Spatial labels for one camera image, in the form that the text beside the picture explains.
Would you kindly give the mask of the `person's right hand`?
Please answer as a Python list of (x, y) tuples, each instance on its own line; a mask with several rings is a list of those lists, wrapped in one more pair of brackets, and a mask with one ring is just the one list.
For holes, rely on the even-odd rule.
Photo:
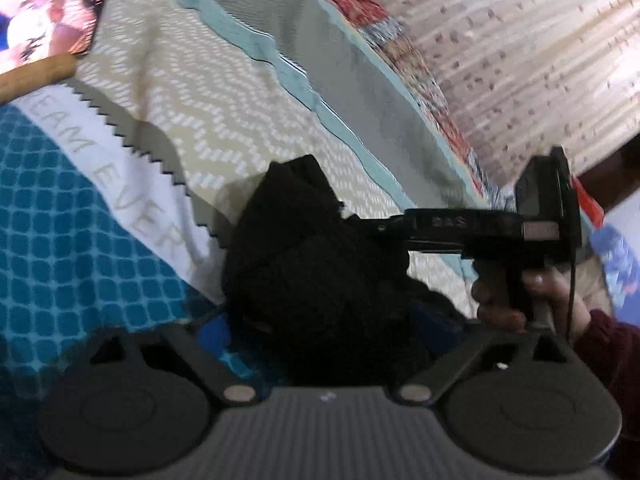
[[(488, 326), (512, 333), (524, 332), (527, 318), (522, 307), (510, 297), (509, 280), (488, 270), (477, 270), (478, 279), (471, 294), (478, 303), (477, 317)], [(524, 297), (546, 304), (553, 314), (555, 328), (572, 346), (586, 332), (591, 321), (589, 309), (570, 282), (558, 270), (525, 272)]]

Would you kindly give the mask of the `maroon sleeve forearm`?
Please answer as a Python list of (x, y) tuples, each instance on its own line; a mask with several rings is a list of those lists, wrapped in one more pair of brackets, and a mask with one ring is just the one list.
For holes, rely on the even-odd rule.
[(622, 437), (639, 442), (639, 329), (591, 312), (585, 333), (574, 343), (577, 355), (614, 396), (623, 415)]

